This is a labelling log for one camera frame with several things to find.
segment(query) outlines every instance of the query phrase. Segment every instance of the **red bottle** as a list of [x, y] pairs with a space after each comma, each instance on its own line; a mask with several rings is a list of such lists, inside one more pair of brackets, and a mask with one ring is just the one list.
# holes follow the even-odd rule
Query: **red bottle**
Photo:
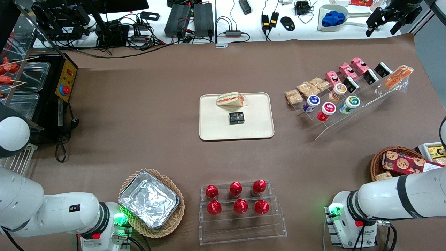
[[218, 215], [222, 211], [222, 206], [218, 201], [211, 201], [207, 204], [207, 212], [210, 215]]
[[216, 200], [219, 196], [219, 190], [217, 189], [216, 186], [214, 185], [209, 185], [206, 188], [206, 197], [208, 197], [209, 199], [214, 199]]
[[266, 190], [266, 181], [256, 180], [251, 187], [252, 196], [260, 196]]
[[238, 199], [234, 202], [234, 212], [243, 214], [248, 210], [248, 203], [244, 199]]
[[264, 215], [269, 211], [269, 203], [264, 200], [258, 200], [254, 203], [254, 211], [260, 215]]
[[238, 181], [233, 182], [229, 186], [229, 193], [231, 193], [231, 197], [233, 197], [233, 198], [239, 197], [240, 194], [242, 193], [242, 184], [240, 184], [240, 182], [238, 182]]

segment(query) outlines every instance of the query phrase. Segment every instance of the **emergency stop button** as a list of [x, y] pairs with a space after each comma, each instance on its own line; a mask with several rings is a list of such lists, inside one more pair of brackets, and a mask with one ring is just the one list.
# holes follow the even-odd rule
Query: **emergency stop button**
[[71, 90], [68, 86], [61, 84], [59, 87], [59, 92], [62, 96], [66, 96], [71, 92]]

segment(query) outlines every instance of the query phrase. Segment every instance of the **green led light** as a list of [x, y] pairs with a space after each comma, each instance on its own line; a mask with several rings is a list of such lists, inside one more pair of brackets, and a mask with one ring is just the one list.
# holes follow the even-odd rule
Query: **green led light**
[[124, 213], [116, 213], [114, 215], [114, 223], [122, 226], [123, 224], [127, 223], [127, 218], [125, 217]]

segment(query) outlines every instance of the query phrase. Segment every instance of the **wicker basket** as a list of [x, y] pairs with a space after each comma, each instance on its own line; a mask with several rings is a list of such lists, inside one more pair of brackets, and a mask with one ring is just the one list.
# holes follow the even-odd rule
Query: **wicker basket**
[[124, 189], [127, 187], [127, 185], [137, 176], [140, 172], [147, 171], [151, 175], [155, 176], [157, 179], [159, 179], [162, 183], [164, 183], [166, 186], [168, 186], [174, 193], [176, 193], [180, 197], [180, 204], [178, 205], [177, 209], [174, 211], [174, 213], [169, 217], [167, 222], [163, 225], [161, 230], [152, 230], [147, 227], [147, 225], [139, 219], [137, 216], [132, 214], [129, 210], [127, 210], [125, 207], [121, 206], [121, 211], [125, 214], [126, 218], [128, 219], [128, 222], [132, 227], [138, 231], [140, 234], [149, 237], [149, 238], [160, 238], [163, 236], [166, 236], [170, 233], [172, 233], [175, 228], [180, 224], [181, 219], [184, 215], [184, 198], [181, 194], [180, 190], [177, 188], [177, 186], [173, 183], [171, 179], [169, 179], [167, 176], [162, 176], [157, 170], [155, 169], [141, 169], [137, 171], [136, 173], [132, 174], [122, 185], [122, 188], [119, 192], [119, 195], [124, 191]]
[[[385, 170], [382, 168], [381, 163], [383, 161], [383, 154], [387, 151], [394, 151], [400, 154], [404, 154], [411, 157], [417, 157], [420, 159], [425, 159], [421, 154], [417, 153], [416, 151], [403, 147], [403, 146], [389, 146], [387, 148], [381, 149], [378, 151], [375, 156], [372, 158], [372, 162], [370, 163], [370, 176], [372, 177], [373, 181], [377, 181], [376, 175], [387, 172], [389, 170]], [[392, 177], [397, 177], [403, 175], [402, 173], [389, 171]]]

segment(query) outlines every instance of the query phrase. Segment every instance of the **clear acrylic stand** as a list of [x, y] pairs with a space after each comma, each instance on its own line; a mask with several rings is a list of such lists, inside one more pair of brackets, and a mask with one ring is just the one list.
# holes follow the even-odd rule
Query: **clear acrylic stand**
[[[240, 197], [229, 197], [230, 184], [217, 185], [218, 201], [221, 204], [220, 214], [213, 216], [207, 212], [207, 204], [211, 201], [206, 197], [206, 186], [201, 187], [199, 214], [200, 245], [231, 243], [245, 240], [286, 237], [285, 218], [273, 187], [266, 181], [266, 190], [260, 197], [250, 194], [253, 182], [241, 183], [243, 190]], [[234, 213], [234, 202], [244, 199], [248, 203], [248, 211], [244, 214]], [[269, 211], [264, 215], [254, 212], [254, 203], [264, 200], [269, 203]]]
[[[296, 111], [301, 113], [306, 113], [307, 116], [310, 118], [310, 120], [314, 121], [314, 123], [319, 123], [324, 125], [323, 131], [315, 138], [317, 140], [319, 137], [321, 137], [324, 133], [331, 132], [332, 130], [339, 128], [340, 126], [345, 125], [348, 121], [350, 121], [354, 116], [364, 112], [367, 108], [372, 107], [373, 105], [378, 104], [377, 101], [383, 101], [384, 99], [388, 98], [394, 91], [399, 90], [404, 93], [406, 93], [407, 85], [409, 84], [409, 77], [406, 77], [402, 79], [399, 83], [397, 83], [393, 88], [388, 89], [384, 82], [389, 76], [386, 76], [385, 78], [379, 79], [378, 81], [374, 82], [371, 85], [368, 85], [368, 83], [360, 76], [356, 83], [359, 85], [359, 88], [356, 89], [352, 94], [347, 92], [344, 96], [341, 96], [338, 101], [333, 102], [328, 99], [329, 93], [323, 93], [321, 98], [320, 105], [317, 106], [313, 112], [306, 113], [303, 111], [302, 107], [304, 103], [300, 103], [297, 105], [293, 105], [293, 107], [296, 109]], [[360, 105], [358, 108], [353, 109], [348, 115], [344, 115], [339, 112], [339, 107], [342, 105], [345, 101], [345, 99], [350, 96], [354, 95], [359, 98]], [[327, 121], [319, 121], [318, 119], [314, 119], [316, 117], [316, 114], [321, 110], [322, 105], [325, 102], [332, 102], [336, 105], [336, 112], [331, 115]]]

